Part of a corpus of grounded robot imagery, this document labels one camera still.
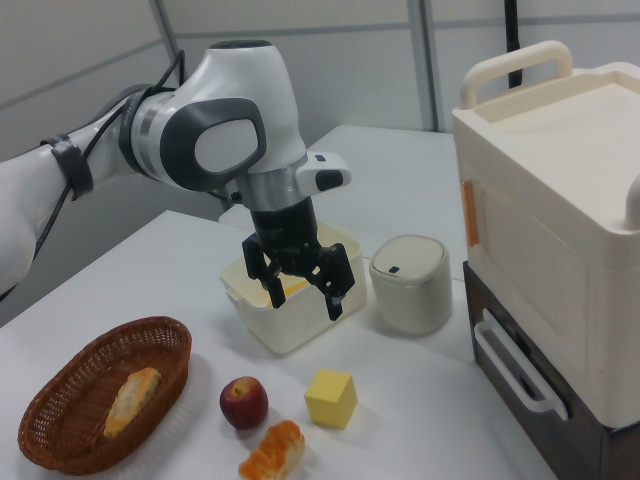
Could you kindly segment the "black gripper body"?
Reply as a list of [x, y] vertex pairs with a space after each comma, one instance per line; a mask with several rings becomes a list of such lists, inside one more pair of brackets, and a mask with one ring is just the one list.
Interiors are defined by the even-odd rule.
[[311, 274], [312, 253], [319, 242], [310, 198], [281, 210], [250, 214], [268, 263], [277, 262], [285, 274]]

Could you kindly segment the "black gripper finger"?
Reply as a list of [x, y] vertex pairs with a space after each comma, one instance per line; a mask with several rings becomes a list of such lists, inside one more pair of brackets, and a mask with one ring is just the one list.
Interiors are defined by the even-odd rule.
[[312, 270], [308, 278], [325, 298], [331, 321], [343, 313], [342, 301], [355, 285], [355, 277], [343, 244], [318, 246], [312, 253]]
[[268, 292], [272, 306], [280, 308], [285, 303], [286, 296], [279, 278], [279, 264], [266, 261], [265, 252], [256, 234], [252, 234], [242, 242], [242, 249], [248, 277], [258, 280], [263, 289]]

